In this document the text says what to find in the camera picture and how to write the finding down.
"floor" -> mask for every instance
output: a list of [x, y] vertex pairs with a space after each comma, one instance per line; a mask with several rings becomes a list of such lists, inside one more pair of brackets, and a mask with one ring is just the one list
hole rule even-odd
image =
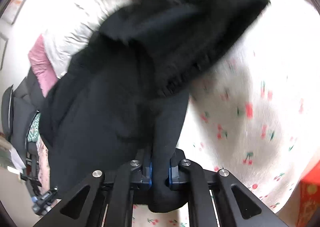
[[[22, 81], [26, 76], [28, 69], [30, 67], [27, 54], [34, 42], [36, 41], [39, 34], [45, 30], [48, 26], [50, 19], [48, 17], [55, 15], [55, 10], [57, 8], [63, 7], [64, 0], [27, 0], [17, 18], [17, 21], [14, 25], [10, 26], [5, 21], [0, 20], [0, 33], [11, 38], [14, 35], [13, 39], [9, 40], [7, 45], [7, 52], [4, 59], [4, 68], [0, 72], [0, 96], [2, 96], [4, 90], [10, 86], [14, 85], [14, 88]], [[0, 178], [4, 179], [8, 173], [0, 170]], [[11, 198], [17, 198], [21, 201], [26, 207], [30, 208], [30, 200], [28, 195], [26, 195], [26, 189], [21, 187], [19, 188], [19, 196], [15, 195], [14, 192], [11, 192]], [[0, 192], [0, 199], [3, 200], [5, 192]], [[299, 196], [300, 190], [296, 188], [292, 196], [286, 205], [278, 212], [278, 216], [289, 226], [294, 227], [297, 220], [298, 210], [299, 210]], [[17, 219], [15, 222], [18, 227], [29, 227], [34, 223], [35, 218], [32, 214], [31, 220], [23, 223], [20, 219], [21, 211], [23, 209], [14, 210], [10, 213], [12, 218]]]

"triangular cutout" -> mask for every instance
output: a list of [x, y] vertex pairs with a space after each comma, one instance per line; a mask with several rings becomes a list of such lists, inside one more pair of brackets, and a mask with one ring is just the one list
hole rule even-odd
[[74, 220], [78, 219], [89, 191], [90, 186], [86, 185], [60, 210], [60, 213]]
[[239, 187], [234, 185], [231, 189], [236, 198], [242, 218], [249, 219], [255, 215], [261, 214], [261, 208], [257, 206], [244, 192], [242, 192]]

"black garment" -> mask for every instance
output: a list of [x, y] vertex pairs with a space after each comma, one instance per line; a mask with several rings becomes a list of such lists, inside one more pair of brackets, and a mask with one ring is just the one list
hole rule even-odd
[[73, 56], [42, 108], [51, 186], [65, 192], [96, 169], [117, 169], [152, 143], [149, 208], [181, 207], [187, 196], [170, 191], [165, 179], [188, 83], [225, 54], [267, 3], [140, 0], [111, 15]]

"black mechanical device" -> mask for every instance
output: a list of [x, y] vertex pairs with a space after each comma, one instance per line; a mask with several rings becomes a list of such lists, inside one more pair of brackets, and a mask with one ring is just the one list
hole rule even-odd
[[[151, 149], [139, 150], [117, 171], [92, 172], [48, 210], [57, 188], [50, 190], [35, 202], [37, 213], [45, 216], [34, 227], [131, 227], [133, 204], [146, 203], [151, 179]], [[167, 184], [188, 191], [190, 227], [287, 226], [228, 170], [204, 170], [182, 150], [170, 160]]]

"pink patterned fabric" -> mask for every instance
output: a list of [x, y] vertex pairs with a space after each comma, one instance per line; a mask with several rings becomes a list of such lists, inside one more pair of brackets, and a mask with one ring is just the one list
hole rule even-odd
[[45, 52], [42, 35], [38, 37], [36, 43], [30, 50], [28, 57], [31, 63], [32, 71], [40, 84], [42, 94], [44, 97], [46, 97], [49, 90], [58, 81], [58, 78], [56, 77], [56, 74]]

